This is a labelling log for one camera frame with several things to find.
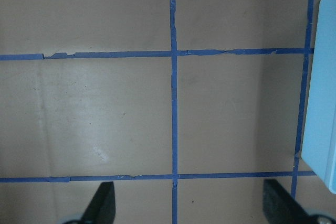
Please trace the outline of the bin-side right gripper black left finger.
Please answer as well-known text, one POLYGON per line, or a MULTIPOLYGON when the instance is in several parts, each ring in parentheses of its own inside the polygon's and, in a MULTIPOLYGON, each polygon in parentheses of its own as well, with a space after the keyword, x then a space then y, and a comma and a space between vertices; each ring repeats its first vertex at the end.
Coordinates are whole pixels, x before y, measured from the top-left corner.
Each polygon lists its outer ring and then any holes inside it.
POLYGON ((101 183, 79 223, 113 223, 116 216, 115 203, 114 182, 101 183))

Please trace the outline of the bin-side right gripper black right finger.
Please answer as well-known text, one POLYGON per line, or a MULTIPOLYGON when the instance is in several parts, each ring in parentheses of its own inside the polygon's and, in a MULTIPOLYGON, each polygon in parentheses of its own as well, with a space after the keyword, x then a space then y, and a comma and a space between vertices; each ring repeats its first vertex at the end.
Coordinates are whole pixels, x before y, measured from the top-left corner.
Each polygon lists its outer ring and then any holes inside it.
POLYGON ((268 223, 318 223, 318 216, 309 215, 276 179, 265 179, 262 190, 263 213, 268 223))

